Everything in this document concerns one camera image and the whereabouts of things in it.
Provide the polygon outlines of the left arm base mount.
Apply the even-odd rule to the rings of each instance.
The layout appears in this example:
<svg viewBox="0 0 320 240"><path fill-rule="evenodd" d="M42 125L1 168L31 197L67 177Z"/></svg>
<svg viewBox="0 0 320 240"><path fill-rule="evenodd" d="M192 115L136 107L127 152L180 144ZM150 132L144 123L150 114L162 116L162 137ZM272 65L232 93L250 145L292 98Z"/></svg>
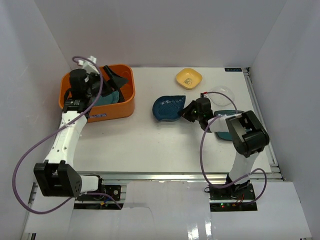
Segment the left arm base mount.
<svg viewBox="0 0 320 240"><path fill-rule="evenodd" d="M111 196L115 201L119 201L121 199L121 185L105 185L101 184L97 190L93 191L93 193L103 193ZM76 198L77 202L82 204L101 204L101 203L108 203L113 202L110 200L108 196L105 195L88 195L83 194Z"/></svg>

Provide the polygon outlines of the teal scalloped round plate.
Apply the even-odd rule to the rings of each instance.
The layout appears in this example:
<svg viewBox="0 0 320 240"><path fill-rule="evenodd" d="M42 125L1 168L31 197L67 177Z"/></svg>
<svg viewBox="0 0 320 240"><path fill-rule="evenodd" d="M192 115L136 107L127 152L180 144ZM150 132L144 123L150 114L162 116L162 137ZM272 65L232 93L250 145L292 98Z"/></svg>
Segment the teal scalloped round plate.
<svg viewBox="0 0 320 240"><path fill-rule="evenodd" d="M104 105L111 105L111 104L116 104L120 100L120 93L118 90L113 91L111 94L102 96L100 95L99 97L96 98L95 102L95 107L96 106L104 106Z"/></svg>

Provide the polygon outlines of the black floral square plate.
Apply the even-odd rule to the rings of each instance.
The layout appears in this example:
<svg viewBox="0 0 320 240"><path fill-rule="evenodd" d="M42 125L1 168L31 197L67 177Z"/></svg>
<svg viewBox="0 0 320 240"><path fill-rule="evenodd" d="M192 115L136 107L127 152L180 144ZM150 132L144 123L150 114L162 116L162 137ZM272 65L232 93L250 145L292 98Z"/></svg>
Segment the black floral square plate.
<svg viewBox="0 0 320 240"><path fill-rule="evenodd" d="M118 100L118 103L123 103L126 101L126 98L124 96L124 86L119 88L117 91L118 91L118 95L119 95L119 100Z"/></svg>

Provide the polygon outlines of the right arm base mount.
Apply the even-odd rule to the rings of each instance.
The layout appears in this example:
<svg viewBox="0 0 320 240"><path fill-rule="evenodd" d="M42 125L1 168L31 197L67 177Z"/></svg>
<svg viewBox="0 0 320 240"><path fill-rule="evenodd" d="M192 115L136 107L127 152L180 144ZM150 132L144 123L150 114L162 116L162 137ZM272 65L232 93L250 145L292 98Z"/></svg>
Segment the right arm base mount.
<svg viewBox="0 0 320 240"><path fill-rule="evenodd" d="M227 189L206 187L204 192L209 194L211 212L255 212L258 210L253 185L237 192L230 193Z"/></svg>

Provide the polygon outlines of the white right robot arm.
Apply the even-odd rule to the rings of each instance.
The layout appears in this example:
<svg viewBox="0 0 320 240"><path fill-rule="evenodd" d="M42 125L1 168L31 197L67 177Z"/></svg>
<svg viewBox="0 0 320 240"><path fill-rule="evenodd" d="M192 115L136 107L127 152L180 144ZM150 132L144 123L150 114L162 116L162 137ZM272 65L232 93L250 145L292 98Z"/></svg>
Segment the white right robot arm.
<svg viewBox="0 0 320 240"><path fill-rule="evenodd" d="M223 190L226 195L236 200L243 195L244 189L250 185L250 176L257 171L267 174L262 168L253 169L259 154L270 143L270 137L251 110L233 115L214 115L209 99L200 97L178 112L178 115L189 122L197 121L203 130L199 147L200 169L210 190ZM235 158L231 170L226 176L225 184L210 182L203 163L203 148L208 133L227 132L235 149Z"/></svg>

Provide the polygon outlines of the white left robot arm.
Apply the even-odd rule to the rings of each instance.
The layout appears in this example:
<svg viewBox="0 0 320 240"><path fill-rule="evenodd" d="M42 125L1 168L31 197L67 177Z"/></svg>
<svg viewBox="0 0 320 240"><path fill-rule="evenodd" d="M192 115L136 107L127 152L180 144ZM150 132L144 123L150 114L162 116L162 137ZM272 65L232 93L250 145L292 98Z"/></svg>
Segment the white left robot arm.
<svg viewBox="0 0 320 240"><path fill-rule="evenodd" d="M74 169L77 143L87 123L132 115L135 93L133 71L125 64L105 65L100 70L88 64L62 78L59 132L44 161L33 169L43 196L76 198L86 192L96 200L105 196L99 176L81 175Z"/></svg>

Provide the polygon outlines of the teal square plate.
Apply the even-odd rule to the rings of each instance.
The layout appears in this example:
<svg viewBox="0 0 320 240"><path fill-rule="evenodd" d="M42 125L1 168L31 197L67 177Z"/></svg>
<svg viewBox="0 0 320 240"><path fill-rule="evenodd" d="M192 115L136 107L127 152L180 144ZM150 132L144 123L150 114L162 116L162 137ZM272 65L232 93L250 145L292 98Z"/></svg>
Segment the teal square plate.
<svg viewBox="0 0 320 240"><path fill-rule="evenodd" d="M216 137L224 141L232 141L232 136L229 133L226 119L238 116L244 113L242 110L217 110L214 112L213 116L217 119L211 124L210 130L215 133Z"/></svg>

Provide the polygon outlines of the dark blue leaf plate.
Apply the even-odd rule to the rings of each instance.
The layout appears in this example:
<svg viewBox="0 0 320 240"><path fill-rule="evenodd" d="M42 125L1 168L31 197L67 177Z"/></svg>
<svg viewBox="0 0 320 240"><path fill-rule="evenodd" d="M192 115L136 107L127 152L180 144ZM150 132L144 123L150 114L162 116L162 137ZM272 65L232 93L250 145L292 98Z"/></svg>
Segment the dark blue leaf plate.
<svg viewBox="0 0 320 240"><path fill-rule="evenodd" d="M152 114L159 122L174 122L180 118L179 111L185 107L185 95L164 95L155 100Z"/></svg>

